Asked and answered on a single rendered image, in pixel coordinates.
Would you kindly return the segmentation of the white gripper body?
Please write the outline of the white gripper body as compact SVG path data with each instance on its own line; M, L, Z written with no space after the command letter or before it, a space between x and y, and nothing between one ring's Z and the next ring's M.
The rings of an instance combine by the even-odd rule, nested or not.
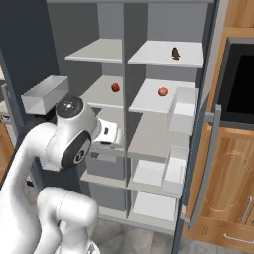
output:
M114 141L115 147L123 147L124 146L124 132L122 128L117 129L116 139Z

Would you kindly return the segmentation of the pale grey fridge shelf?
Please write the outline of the pale grey fridge shelf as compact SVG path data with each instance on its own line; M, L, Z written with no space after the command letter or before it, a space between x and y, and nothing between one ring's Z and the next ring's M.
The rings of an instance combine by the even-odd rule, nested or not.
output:
M120 39L98 39L65 57L68 61L122 63Z
M165 96L158 94L158 90L162 87L168 91ZM146 78L129 110L139 113L167 113L178 87L195 88L195 83Z
M178 60L173 60L171 57L173 47L176 47L179 52ZM202 43L146 41L128 63L202 68Z
M118 92L113 92L111 85L117 83ZM123 108L123 78L121 76L103 75L81 98L93 107Z
M169 132L167 116L163 113L144 113L128 148L134 159L164 163L171 146L187 148L187 134Z

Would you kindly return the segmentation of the white fridge drawer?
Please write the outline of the white fridge drawer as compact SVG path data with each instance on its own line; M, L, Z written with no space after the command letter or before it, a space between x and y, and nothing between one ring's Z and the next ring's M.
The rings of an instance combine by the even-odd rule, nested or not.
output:
M175 220L175 198L138 191L134 195L133 212L166 221Z
M159 187L164 172L164 163L133 159L132 182L138 186Z

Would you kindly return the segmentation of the dark grey fridge door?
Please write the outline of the dark grey fridge door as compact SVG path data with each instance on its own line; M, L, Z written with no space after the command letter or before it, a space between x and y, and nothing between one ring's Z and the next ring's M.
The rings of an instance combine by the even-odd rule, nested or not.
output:
M228 3L229 0L214 0L212 20L209 30L209 40L206 47L204 71L201 78L201 92L198 99L196 118L194 122L194 132L190 143L190 153L187 164L184 191L180 199L178 218L171 248L171 254L178 254L184 225L189 226L191 222L192 212L190 214L190 218L182 217L181 213L183 212L183 208L188 206L188 202L190 199L192 178L198 155L203 124L212 123L212 118L207 116L208 113L206 113L206 106L208 96L211 91L217 57L219 54L220 41L222 38ZM199 188L200 184L197 186L197 194L194 198L193 208L197 199Z

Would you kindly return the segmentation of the grey fridge freezer cabinet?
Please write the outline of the grey fridge freezer cabinet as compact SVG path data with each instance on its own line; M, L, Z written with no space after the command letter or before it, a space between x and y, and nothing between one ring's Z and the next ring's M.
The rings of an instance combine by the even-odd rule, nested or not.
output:
M138 192L170 196L161 186L138 186L132 182L128 148L144 113L131 112L143 82L148 79L194 82L201 92L206 47L214 0L47 0L49 3L79 4L85 8L81 42L71 53L98 39L122 41L122 63L68 61L77 70L80 97L103 75L123 78L123 108L93 107L98 117L114 122L123 129L124 146L93 143L85 159L81 176L82 190L99 204L100 217L163 233L176 228L180 198L174 221L166 221L133 212ZM179 67L128 63L146 41L202 43L203 67Z

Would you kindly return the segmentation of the dark grey freezer door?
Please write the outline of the dark grey freezer door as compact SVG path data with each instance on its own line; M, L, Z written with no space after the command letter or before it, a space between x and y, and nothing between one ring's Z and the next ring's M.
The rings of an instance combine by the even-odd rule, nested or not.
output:
M25 112L21 96L49 75L66 75L70 93L81 95L77 70L64 60L81 42L85 8L79 4L46 0L0 0L0 50L3 53L25 126L28 131L55 113L40 117Z

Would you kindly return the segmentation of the white door bin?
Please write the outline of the white door bin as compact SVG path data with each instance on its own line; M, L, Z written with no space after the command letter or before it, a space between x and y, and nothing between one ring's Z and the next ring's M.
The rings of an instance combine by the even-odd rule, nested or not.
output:
M170 196L180 198L183 192L189 150L171 146L165 162L161 189Z
M68 93L68 77L50 75L21 98L27 114L47 115Z
M197 88L179 87L176 90L167 115L170 132L192 135L197 101Z

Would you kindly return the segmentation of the wooden cupboard run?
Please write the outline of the wooden cupboard run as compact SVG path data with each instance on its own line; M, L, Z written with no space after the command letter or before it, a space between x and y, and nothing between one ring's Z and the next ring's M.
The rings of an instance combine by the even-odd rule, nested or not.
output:
M215 109L214 97L228 37L254 38L254 0L229 0L206 113L213 113ZM185 218L191 217L197 186L201 183L211 128L212 123L203 124ZM248 196L253 196L252 203L244 221L239 221ZM254 240L254 130L224 127L220 118L198 218L192 232L184 225L183 236L254 254L254 245L228 240L223 233L247 241Z

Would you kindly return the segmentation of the black built-in oven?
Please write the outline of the black built-in oven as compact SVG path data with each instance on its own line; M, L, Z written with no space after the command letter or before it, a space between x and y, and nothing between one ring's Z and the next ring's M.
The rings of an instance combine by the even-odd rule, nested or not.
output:
M222 126L254 130L254 38L227 38L216 104Z

